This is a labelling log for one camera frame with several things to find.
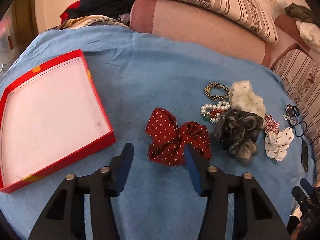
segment red gingham scrunchie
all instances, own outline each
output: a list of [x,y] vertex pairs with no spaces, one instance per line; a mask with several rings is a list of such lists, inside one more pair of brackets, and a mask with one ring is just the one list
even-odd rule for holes
[[264,132],[267,134],[270,131],[273,131],[274,133],[279,133],[279,125],[280,123],[273,120],[271,114],[266,114],[264,116],[264,119],[266,120],[266,127],[264,129]]
[[149,160],[164,165],[182,165],[183,150],[190,143],[210,160],[210,140],[207,128],[197,122],[186,122],[177,128],[176,118],[166,109],[155,108],[146,127],[152,137]]

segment cream scrunchie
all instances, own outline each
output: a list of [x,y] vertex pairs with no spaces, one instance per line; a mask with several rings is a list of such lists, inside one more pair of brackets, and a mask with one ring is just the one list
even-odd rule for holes
[[230,89],[229,99],[231,108],[261,116],[263,118],[263,127],[266,126],[266,121],[264,120],[266,107],[263,104],[263,98],[252,91],[250,81],[234,82]]
[[274,158],[278,162],[287,155],[287,149],[294,138],[292,128],[288,127],[280,133],[268,132],[265,141],[266,154],[269,158]]

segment orange tape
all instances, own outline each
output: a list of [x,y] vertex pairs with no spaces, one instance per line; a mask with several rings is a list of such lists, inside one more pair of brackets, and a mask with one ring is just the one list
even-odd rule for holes
[[87,74],[88,74],[88,78],[89,78],[89,80],[90,80],[92,76],[91,76],[91,72],[90,72],[89,69],[87,70]]
[[26,176],[25,178],[22,179],[22,181],[25,182],[36,182],[40,179],[43,179],[44,176],[34,176],[33,174],[30,174],[29,176]]
[[40,70],[41,70],[41,65],[34,67],[34,68],[32,69],[32,72],[33,72],[33,74],[34,74],[34,73],[39,72]]

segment red bead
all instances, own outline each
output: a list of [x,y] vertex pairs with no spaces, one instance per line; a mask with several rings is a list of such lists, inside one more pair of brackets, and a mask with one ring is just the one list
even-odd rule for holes
[[217,113],[222,113],[223,112],[223,110],[212,110],[211,112],[210,112],[210,115],[213,117],[213,118],[215,118],[216,117],[216,114]]

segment blue towel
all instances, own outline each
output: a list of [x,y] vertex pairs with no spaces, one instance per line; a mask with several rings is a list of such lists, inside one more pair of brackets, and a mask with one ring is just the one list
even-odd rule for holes
[[[121,239],[196,239],[206,198],[197,196],[184,166],[167,167],[148,160],[151,138],[145,127],[153,109],[162,107],[177,118],[178,125],[196,121],[212,132],[214,124],[206,122],[200,114],[203,104],[212,103],[204,94],[209,82],[230,87],[235,81],[250,80],[253,91],[263,97],[267,114],[280,122],[281,130],[287,127],[282,114],[292,101],[281,80],[265,67],[193,43],[169,41],[118,26],[42,33],[5,74],[0,93],[34,66],[75,49],[84,52],[117,142],[9,195],[0,193],[0,209],[22,239],[28,238],[42,209],[68,173],[92,174],[119,155],[126,142],[133,143],[135,156],[124,191],[112,199]],[[252,173],[287,224],[294,203],[292,188],[303,177],[311,183],[315,181],[312,152],[310,149],[309,172],[305,173],[300,162],[300,138],[292,141],[286,158],[277,163],[266,156],[264,137],[261,132],[257,140],[258,156],[251,166],[239,166],[220,145],[212,148],[211,164],[225,173]],[[90,240],[88,197],[85,212]],[[232,235],[232,217],[230,211],[226,239]]]

